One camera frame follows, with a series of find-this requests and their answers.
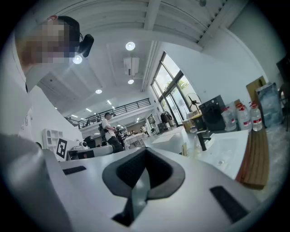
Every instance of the water bottle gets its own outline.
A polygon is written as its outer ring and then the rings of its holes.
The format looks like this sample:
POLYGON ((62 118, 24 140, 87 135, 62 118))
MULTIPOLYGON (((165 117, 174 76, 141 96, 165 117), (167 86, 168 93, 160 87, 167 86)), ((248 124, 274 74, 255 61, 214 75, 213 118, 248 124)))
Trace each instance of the water bottle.
POLYGON ((239 125, 242 131, 248 130, 250 133, 252 130, 251 117, 245 106, 239 109, 239 125))
POLYGON ((225 122, 225 130, 226 131, 232 131, 236 129, 236 121, 234 119, 233 113, 229 110, 229 107, 224 108, 222 112, 222 118, 225 122))
POLYGON ((263 128, 262 117, 257 104, 252 105, 251 119, 253 124, 253 130, 254 131, 262 130, 263 128))

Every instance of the air conditioner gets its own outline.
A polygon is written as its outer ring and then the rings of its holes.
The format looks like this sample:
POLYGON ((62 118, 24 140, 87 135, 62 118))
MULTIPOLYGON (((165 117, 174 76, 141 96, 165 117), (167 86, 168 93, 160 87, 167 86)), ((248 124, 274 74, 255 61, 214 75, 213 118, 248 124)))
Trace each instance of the air conditioner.
POLYGON ((125 74, 129 76, 135 76, 139 70, 139 58, 138 57, 128 57, 124 58, 124 68, 125 74))

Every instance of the sink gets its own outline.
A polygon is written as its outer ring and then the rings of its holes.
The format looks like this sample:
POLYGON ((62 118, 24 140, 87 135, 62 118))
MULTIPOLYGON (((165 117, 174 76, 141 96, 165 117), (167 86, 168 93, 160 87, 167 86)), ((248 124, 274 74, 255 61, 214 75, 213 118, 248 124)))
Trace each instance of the sink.
POLYGON ((207 150, 201 151, 195 158, 235 179, 245 155, 248 131, 212 134, 210 137, 212 138, 210 141, 205 141, 207 150))

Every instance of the white table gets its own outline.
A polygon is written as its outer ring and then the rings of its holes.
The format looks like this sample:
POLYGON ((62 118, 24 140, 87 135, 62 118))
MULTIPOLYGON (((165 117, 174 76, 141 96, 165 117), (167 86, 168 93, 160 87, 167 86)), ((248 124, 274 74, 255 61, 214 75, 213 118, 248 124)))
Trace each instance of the white table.
POLYGON ((147 137, 148 137, 147 134, 140 133, 140 134, 132 135, 132 136, 126 138, 124 140, 125 150, 129 149, 130 144, 137 142, 137 141, 140 141, 140 143, 142 145, 145 145, 143 142, 143 139, 146 139, 147 137))

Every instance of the white storage shelf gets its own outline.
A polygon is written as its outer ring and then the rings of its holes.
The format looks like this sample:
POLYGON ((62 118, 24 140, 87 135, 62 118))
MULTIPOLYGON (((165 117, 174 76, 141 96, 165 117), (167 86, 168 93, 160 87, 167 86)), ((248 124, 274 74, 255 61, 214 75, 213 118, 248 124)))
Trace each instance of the white storage shelf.
POLYGON ((56 153, 58 139, 63 138, 63 132, 58 130, 44 129, 42 131, 43 148, 56 153))

